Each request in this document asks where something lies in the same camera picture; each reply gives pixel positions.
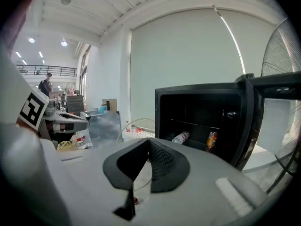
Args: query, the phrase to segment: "beverage can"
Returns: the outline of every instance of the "beverage can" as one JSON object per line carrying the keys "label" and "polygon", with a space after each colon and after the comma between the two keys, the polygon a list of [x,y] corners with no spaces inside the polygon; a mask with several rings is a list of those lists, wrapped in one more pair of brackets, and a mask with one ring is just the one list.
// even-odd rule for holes
{"label": "beverage can", "polygon": [[208,139],[207,139],[207,146],[209,148],[214,148],[217,138],[218,138],[217,132],[211,131],[209,133],[209,136],[208,136]]}

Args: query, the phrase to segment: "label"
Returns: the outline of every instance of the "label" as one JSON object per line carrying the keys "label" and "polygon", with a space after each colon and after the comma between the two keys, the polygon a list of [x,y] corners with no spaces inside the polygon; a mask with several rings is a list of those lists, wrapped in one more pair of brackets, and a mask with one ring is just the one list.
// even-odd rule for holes
{"label": "label", "polygon": [[80,138],[77,138],[76,141],[77,141],[77,144],[80,145],[86,141],[86,138],[85,138],[85,136],[82,136]]}
{"label": "label", "polygon": [[181,141],[181,144],[184,143],[188,139],[188,132],[184,131],[182,132],[178,137]]}

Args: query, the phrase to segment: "plastic bottle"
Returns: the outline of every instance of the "plastic bottle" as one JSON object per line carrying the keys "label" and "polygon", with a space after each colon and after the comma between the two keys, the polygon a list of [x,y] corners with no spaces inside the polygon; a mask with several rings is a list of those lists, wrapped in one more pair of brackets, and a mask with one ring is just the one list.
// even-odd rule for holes
{"label": "plastic bottle", "polygon": [[130,132],[130,126],[127,125],[127,132]]}
{"label": "plastic bottle", "polygon": [[87,148],[89,148],[89,149],[93,148],[93,144],[92,144],[92,140],[91,140],[91,137],[90,137],[89,129],[82,130],[81,132],[85,136]]}
{"label": "plastic bottle", "polygon": [[190,134],[188,131],[183,131],[181,134],[177,135],[174,139],[172,139],[172,142],[175,142],[177,144],[183,144],[189,136]]}
{"label": "plastic bottle", "polygon": [[80,150],[83,150],[87,147],[86,137],[81,131],[76,132],[76,147]]}

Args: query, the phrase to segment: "roller blind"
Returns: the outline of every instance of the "roller blind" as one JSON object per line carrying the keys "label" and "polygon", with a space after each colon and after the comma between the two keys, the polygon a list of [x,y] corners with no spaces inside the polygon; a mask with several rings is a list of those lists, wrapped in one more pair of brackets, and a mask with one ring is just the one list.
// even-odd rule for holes
{"label": "roller blind", "polygon": [[243,13],[219,10],[238,43],[246,73],[261,74],[263,55],[275,26]]}
{"label": "roller blind", "polygon": [[156,19],[132,33],[131,119],[155,119],[157,88],[233,82],[242,73],[233,39],[213,9]]}

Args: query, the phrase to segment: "mini fridge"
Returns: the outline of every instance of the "mini fridge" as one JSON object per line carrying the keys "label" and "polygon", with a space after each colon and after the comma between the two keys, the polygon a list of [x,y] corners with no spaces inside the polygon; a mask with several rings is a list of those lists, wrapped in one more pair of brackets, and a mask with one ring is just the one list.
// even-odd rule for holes
{"label": "mini fridge", "polygon": [[[156,89],[155,137],[171,141],[188,131],[183,146],[209,151],[242,169],[258,139],[268,98],[300,100],[301,72],[259,78],[245,74],[233,83]],[[211,131],[218,138],[209,150]]]}

